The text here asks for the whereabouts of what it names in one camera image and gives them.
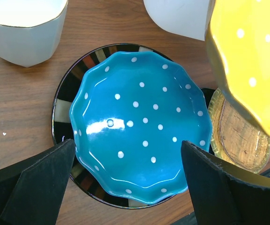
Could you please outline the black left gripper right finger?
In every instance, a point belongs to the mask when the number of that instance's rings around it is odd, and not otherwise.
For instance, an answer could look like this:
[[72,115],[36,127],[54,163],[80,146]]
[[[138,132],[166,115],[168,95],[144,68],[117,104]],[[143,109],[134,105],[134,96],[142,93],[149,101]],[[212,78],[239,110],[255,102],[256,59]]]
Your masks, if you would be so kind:
[[270,225],[270,178],[183,141],[182,164],[199,225]]

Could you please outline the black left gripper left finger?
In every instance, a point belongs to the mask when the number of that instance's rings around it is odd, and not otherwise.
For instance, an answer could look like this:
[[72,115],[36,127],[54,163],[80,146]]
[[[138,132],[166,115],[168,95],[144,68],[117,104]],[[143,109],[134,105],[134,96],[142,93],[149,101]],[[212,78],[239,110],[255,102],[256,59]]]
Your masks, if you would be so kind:
[[0,169],[0,225],[54,225],[74,157],[68,139]]

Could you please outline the black striped rim plate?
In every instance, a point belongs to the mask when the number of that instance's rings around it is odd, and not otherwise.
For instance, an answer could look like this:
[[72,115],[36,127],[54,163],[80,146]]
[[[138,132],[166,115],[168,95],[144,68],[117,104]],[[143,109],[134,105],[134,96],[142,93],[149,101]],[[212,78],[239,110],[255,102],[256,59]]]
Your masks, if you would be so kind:
[[[117,43],[98,47],[76,60],[63,76],[55,93],[51,111],[51,133],[55,145],[66,139],[73,139],[73,129],[69,119],[69,108],[73,102],[81,80],[86,71],[100,64],[115,52],[161,52],[139,44]],[[75,158],[70,173],[71,180],[88,196],[108,206],[121,209],[145,209],[150,204],[144,204],[132,199],[112,196],[104,191],[93,175]]]

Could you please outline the blue polka dot plate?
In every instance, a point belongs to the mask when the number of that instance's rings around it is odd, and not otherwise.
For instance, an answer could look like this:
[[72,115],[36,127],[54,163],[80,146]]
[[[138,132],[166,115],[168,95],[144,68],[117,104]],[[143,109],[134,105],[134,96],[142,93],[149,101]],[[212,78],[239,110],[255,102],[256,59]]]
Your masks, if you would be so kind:
[[205,97],[179,64],[116,52],[89,69],[71,104],[76,157],[110,195],[155,204],[188,189],[182,141],[208,150]]

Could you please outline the yellow polka dot plate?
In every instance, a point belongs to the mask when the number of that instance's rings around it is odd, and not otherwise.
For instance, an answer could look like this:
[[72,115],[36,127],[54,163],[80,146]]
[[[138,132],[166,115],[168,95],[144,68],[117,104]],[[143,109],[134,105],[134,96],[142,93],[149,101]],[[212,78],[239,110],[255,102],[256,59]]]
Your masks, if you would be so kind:
[[212,0],[205,44],[218,87],[270,136],[270,0]]

